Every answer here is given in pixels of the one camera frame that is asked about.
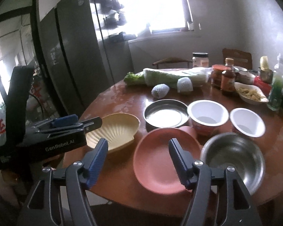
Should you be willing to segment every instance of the metal pot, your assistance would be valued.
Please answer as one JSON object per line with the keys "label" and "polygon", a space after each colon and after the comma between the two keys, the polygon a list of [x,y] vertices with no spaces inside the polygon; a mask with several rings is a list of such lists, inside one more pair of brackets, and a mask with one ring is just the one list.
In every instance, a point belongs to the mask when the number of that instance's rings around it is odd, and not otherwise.
{"label": "metal pot", "polygon": [[222,133],[209,139],[202,148],[200,160],[220,169],[233,166],[251,195],[261,185],[265,173],[265,161],[259,147],[236,133]]}

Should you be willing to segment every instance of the gray refrigerator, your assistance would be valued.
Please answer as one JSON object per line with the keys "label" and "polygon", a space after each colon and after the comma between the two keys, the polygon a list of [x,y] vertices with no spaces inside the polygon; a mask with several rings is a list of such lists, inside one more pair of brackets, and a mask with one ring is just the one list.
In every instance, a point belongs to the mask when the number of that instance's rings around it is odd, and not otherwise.
{"label": "gray refrigerator", "polygon": [[46,67],[66,112],[79,117],[115,83],[90,0],[61,0],[40,21]]}

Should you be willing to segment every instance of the cable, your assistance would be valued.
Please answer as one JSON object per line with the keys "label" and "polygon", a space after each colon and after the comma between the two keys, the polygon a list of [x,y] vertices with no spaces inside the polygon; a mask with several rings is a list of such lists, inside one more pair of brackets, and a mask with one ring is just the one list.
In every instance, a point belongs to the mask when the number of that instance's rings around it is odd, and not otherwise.
{"label": "cable", "polygon": [[44,119],[44,110],[43,110],[43,106],[42,106],[41,102],[40,102],[40,101],[38,100],[38,98],[37,98],[35,95],[33,95],[32,93],[29,93],[29,95],[32,96],[35,100],[37,100],[38,104],[39,104],[40,107],[41,107],[42,118]]}

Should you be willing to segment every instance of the chair backrest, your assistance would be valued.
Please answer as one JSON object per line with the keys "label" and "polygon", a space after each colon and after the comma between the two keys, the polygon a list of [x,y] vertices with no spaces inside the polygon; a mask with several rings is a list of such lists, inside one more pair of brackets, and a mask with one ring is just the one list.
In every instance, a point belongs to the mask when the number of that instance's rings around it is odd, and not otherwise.
{"label": "chair backrest", "polygon": [[252,55],[247,52],[243,52],[237,49],[222,50],[223,62],[225,63],[226,58],[232,58],[235,66],[240,66],[246,69],[253,69]]}
{"label": "chair backrest", "polygon": [[156,66],[156,69],[158,69],[158,65],[160,65],[160,64],[181,63],[181,62],[187,63],[188,69],[190,68],[190,66],[193,67],[193,61],[192,60],[175,58],[175,57],[169,57],[169,58],[159,60],[157,62],[154,62],[152,65]]}

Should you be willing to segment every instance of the green bottle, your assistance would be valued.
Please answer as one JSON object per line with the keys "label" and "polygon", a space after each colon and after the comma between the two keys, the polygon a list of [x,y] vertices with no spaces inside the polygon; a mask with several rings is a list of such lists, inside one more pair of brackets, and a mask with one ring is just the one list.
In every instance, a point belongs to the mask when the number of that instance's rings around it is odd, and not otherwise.
{"label": "green bottle", "polygon": [[274,77],[272,80],[272,89],[269,93],[267,106],[277,111],[280,108],[283,96],[283,57],[279,54],[278,63],[275,65]]}

